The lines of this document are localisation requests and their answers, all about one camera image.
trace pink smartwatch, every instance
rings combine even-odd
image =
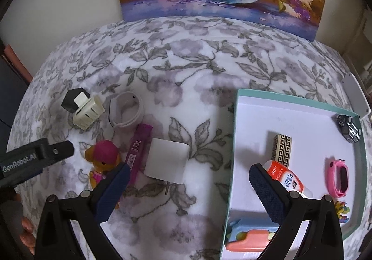
[[[349,171],[344,160],[332,160],[327,170],[327,189],[334,198],[346,196],[349,188]]]

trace black toy car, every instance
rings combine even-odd
[[[362,130],[358,129],[354,125],[351,116],[343,114],[339,115],[337,117],[337,124],[339,125],[341,133],[347,142],[352,144],[353,142],[358,142],[360,140]]]

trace table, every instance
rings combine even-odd
[[[250,22],[216,17],[163,17],[119,22],[58,46],[30,84],[12,127],[8,150],[47,137],[70,140],[73,157],[17,187],[24,212],[37,225],[45,199],[75,197],[88,188],[92,165],[84,151],[104,138],[107,112],[83,132],[61,107],[66,91],[83,87],[109,100],[126,90],[144,101],[153,138],[187,143],[192,156],[185,184],[164,184],[142,173],[102,228],[124,259],[215,259],[229,192],[236,90],[297,95],[350,109],[340,85],[341,56],[319,43]],[[371,175],[372,132],[363,122]],[[125,152],[130,135],[121,138]],[[369,226],[371,183],[360,228],[345,242],[353,259]],[[93,259],[77,224],[87,259]]]

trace wall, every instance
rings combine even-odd
[[[362,0],[326,0],[317,40],[343,52],[362,12]],[[0,37],[34,75],[58,44],[121,19],[118,0],[14,0]]]

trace barcode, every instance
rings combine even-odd
[[[128,162],[127,162],[129,168],[132,169],[133,164],[134,164],[134,160],[135,160],[135,159],[136,159],[136,155],[134,155],[134,154],[129,154],[129,158],[128,158]]]

